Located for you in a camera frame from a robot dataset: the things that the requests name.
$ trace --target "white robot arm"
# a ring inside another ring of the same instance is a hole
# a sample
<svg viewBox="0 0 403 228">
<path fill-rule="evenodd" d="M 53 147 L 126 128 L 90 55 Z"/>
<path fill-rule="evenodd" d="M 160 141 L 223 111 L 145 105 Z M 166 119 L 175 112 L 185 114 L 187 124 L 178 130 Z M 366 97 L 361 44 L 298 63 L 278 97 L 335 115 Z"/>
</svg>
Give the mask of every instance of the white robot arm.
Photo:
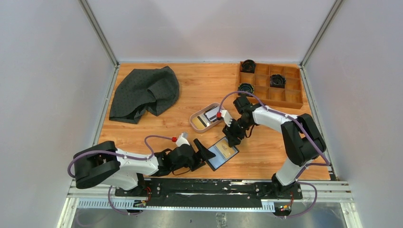
<svg viewBox="0 0 403 228">
<path fill-rule="evenodd" d="M 177 146 L 174 150 L 166 149 L 151 156 L 118 149 L 113 141 L 81 151 L 73 160 L 76 186 L 86 189 L 107 184 L 132 190 L 138 186 L 143 175 L 165 176 L 182 167 L 189 167 L 194 171 L 215 156 L 197 139 L 194 140 L 198 148 L 196 152 L 187 140 L 187 133 L 182 133 L 173 141 Z"/>
<path fill-rule="evenodd" d="M 232 119 L 226 110 L 221 112 L 221 117 L 226 124 L 222 131 L 227 136 L 230 147 L 239 145 L 246 135 L 246 130 L 253 125 L 264 125 L 283 134 L 287 159 L 281 169 L 272 177 L 275 185 L 274 191 L 278 194 L 291 188 L 304 167 L 319 156 L 308 139 L 301 138 L 300 130 L 291 119 L 301 123 L 322 152 L 326 149 L 326 144 L 317 126 L 308 114 L 300 116 L 284 114 L 267 105 L 263 107 L 261 104 L 251 104 L 246 96 L 238 97 L 234 101 L 234 105 L 241 114 L 238 120 Z"/>
</svg>

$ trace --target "wooden compartment tray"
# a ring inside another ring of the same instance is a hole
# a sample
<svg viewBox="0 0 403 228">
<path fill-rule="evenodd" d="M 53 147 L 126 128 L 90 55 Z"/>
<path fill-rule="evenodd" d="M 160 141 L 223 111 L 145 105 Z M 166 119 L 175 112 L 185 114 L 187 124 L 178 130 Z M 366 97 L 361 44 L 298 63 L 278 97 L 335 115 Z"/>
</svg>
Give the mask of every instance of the wooden compartment tray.
<svg viewBox="0 0 403 228">
<path fill-rule="evenodd" d="M 255 73 L 252 74 L 241 72 L 241 65 L 242 62 L 238 70 L 236 90 L 240 84 L 249 83 L 255 89 L 255 96 L 269 106 L 295 109 L 302 107 L 302 82 L 299 68 L 256 63 Z M 277 74 L 286 78 L 284 89 L 270 87 L 270 76 Z M 248 97 L 248 99 L 251 102 L 257 102 L 253 97 Z"/>
</svg>

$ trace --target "gray wall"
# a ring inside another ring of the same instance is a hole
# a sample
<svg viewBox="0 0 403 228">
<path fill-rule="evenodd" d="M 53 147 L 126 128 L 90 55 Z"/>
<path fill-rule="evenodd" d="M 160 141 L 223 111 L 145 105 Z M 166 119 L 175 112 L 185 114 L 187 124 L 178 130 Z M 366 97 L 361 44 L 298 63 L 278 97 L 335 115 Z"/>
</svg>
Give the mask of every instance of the gray wall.
<svg viewBox="0 0 403 228">
<path fill-rule="evenodd" d="M 89 0 L 120 61 L 300 61 L 333 2 Z"/>
<path fill-rule="evenodd" d="M 402 227 L 403 2 L 346 0 L 307 66 L 365 228 Z"/>
<path fill-rule="evenodd" d="M 113 67 L 76 0 L 0 2 L 0 227 L 55 227 Z"/>
</svg>

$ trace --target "wooden table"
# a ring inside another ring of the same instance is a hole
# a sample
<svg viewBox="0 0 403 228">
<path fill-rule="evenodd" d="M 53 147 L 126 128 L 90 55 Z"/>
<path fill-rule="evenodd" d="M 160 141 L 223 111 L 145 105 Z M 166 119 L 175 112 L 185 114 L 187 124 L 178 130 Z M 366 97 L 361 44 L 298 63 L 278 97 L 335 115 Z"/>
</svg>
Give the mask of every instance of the wooden table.
<svg viewBox="0 0 403 228">
<path fill-rule="evenodd" d="M 113 95 L 122 80 L 135 68 L 155 69 L 164 66 L 169 66 L 179 80 L 180 97 L 176 104 L 158 117 L 147 112 L 141 117 L 138 124 L 110 121 L 109 110 Z M 122 150 L 149 154 L 150 151 L 144 144 L 144 137 L 151 134 L 177 137 L 181 132 L 187 132 L 189 142 L 193 142 L 193 139 L 198 138 L 205 147 L 209 148 L 224 136 L 222 133 L 224 122 L 205 133 L 199 134 L 190 127 L 189 117 L 213 102 L 219 103 L 226 94 L 234 91 L 238 68 L 238 64 L 226 63 L 122 64 L 109 102 L 99 142 L 112 140 L 115 142 L 116 147 Z M 301 109 L 275 108 L 289 114 L 310 114 L 305 91 L 303 94 L 304 105 Z M 235 95 L 228 97 L 224 102 L 224 107 L 230 111 L 233 118 L 237 119 L 240 115 L 232 104 L 235 98 Z M 166 148 L 173 149 L 176 146 L 173 142 L 165 139 L 150 138 L 147 141 L 156 152 Z M 240 152 L 216 171 L 212 171 L 208 165 L 205 165 L 194 172 L 178 176 L 170 174 L 168 177 L 271 179 L 271 176 L 281 168 L 286 159 L 282 135 L 265 126 L 255 127 L 252 137 L 244 139 L 237 148 Z M 317 159 L 316 162 L 324 163 L 321 158 Z M 181 173 L 186 170 L 186 168 L 182 168 L 175 173 Z M 329 180 L 330 177 L 327 167 L 311 166 L 302 174 L 301 179 Z"/>
</svg>

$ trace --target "polka dot cloth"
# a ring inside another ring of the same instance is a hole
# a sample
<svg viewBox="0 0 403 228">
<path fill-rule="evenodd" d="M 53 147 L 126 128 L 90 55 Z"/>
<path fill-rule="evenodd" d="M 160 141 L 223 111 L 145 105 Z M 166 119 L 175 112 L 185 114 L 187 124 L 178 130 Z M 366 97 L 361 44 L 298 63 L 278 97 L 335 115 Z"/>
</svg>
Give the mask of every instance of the polka dot cloth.
<svg viewBox="0 0 403 228">
<path fill-rule="evenodd" d="M 134 69 L 115 91 L 109 119 L 137 124 L 145 111 L 155 116 L 179 98 L 179 82 L 168 66 L 161 69 Z"/>
</svg>

